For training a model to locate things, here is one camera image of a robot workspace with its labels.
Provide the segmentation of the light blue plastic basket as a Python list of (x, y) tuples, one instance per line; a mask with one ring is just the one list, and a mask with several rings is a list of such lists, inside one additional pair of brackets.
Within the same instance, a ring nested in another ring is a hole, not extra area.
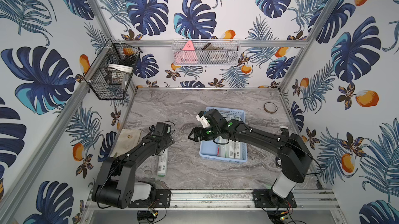
[[(245, 122), (245, 112), (243, 110), (220, 108), (220, 107), (213, 107), (213, 106), (206, 107), (206, 111), (211, 110), (211, 109), (217, 109), (227, 120), (236, 119), (236, 120), (241, 120), (241, 121)], [(230, 163), (236, 163), (236, 164), (243, 164), (243, 163), (246, 163), (248, 160), (247, 154), (246, 154), (245, 160), (238, 160), (235, 158), (227, 158), (226, 157), (226, 154), (227, 154), (226, 150), (227, 150), (227, 146), (228, 146), (227, 140), (225, 141), (226, 145), (219, 145), (219, 155), (218, 156), (206, 155), (203, 153), (204, 142), (206, 142), (206, 141), (201, 141), (201, 143), (200, 143), (199, 155), (201, 158), (218, 161), (218, 162), (230, 162)]]

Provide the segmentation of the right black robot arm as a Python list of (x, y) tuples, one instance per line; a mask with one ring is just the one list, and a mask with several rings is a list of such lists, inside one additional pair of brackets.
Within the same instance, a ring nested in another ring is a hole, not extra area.
[(273, 194), (285, 199), (298, 183), (303, 183), (313, 161), (311, 152), (297, 134), (278, 135), (250, 127), (238, 119), (224, 118), (216, 109), (201, 111), (188, 138), (194, 142), (225, 140), (246, 143), (266, 150), (281, 160), (281, 173), (273, 184)]

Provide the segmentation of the plastic wrap roll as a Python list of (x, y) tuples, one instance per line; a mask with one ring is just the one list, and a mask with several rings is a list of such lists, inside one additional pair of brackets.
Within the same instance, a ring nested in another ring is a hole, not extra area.
[(238, 160), (246, 159), (246, 144), (241, 142), (236, 142), (234, 147), (234, 157)]
[(158, 177), (165, 177), (167, 174), (167, 163), (168, 163), (168, 148), (162, 152), (162, 155), (159, 156), (158, 162)]
[(227, 150), (226, 150), (226, 157), (227, 158), (235, 158), (235, 142), (229, 141)]
[(204, 151), (203, 153), (210, 156), (218, 156), (219, 155), (219, 144), (221, 144), (223, 139), (218, 137), (215, 141), (206, 141), (204, 142)]

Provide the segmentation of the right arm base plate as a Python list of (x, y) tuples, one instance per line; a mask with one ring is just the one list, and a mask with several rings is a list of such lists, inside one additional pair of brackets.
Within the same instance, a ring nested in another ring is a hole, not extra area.
[(252, 192), (256, 208), (296, 208), (297, 203), (292, 192), (281, 198), (269, 189), (256, 189)]

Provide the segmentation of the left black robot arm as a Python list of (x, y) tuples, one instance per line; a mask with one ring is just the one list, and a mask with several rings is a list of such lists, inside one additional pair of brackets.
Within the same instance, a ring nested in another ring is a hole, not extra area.
[(136, 147), (118, 157), (107, 157), (98, 173), (91, 200), (120, 209), (128, 207), (134, 196), (136, 169), (175, 143), (171, 136), (173, 130), (167, 122), (158, 122)]

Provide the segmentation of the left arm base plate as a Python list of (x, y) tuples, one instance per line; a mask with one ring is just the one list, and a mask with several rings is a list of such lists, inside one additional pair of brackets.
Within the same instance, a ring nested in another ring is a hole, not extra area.
[(129, 208), (169, 208), (171, 200), (170, 190), (155, 189), (145, 200), (137, 200), (129, 204)]

